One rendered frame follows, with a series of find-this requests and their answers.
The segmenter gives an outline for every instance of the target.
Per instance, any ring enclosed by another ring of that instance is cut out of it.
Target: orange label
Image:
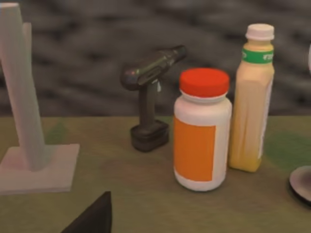
[[[174,167],[192,181],[211,181],[215,126],[193,126],[174,117]]]

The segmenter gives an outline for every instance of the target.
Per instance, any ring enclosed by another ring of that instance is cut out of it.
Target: green label
[[[243,61],[255,64],[267,64],[273,60],[273,50],[264,52],[254,52],[250,50],[242,50]]]

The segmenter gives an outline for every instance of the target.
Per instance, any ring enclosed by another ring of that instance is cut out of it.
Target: dark object
[[[111,193],[105,192],[61,233],[111,233]]]
[[[148,152],[169,141],[169,125],[155,120],[158,82],[172,65],[187,55],[185,46],[159,50],[149,57],[123,69],[122,86],[130,91],[139,90],[139,125],[131,129],[134,148]]]
[[[311,166],[302,166],[294,170],[288,185],[292,195],[311,208]]]

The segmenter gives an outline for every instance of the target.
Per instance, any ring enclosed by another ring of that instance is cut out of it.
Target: green tabletop
[[[206,193],[175,181],[171,143],[150,153],[131,147],[136,117],[42,121],[47,144],[81,144],[72,190],[0,196],[1,233],[58,233],[105,191],[112,192],[113,233],[311,232],[311,211],[286,189],[292,169],[311,165],[311,117],[270,117],[259,171],[230,169]],[[16,145],[13,119],[0,118],[0,156]]]

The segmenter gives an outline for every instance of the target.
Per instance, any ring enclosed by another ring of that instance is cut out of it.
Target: white square base
[[[9,148],[0,164],[0,195],[69,192],[79,149],[79,144],[46,145],[50,162],[32,172],[22,165],[25,158],[20,148]]]

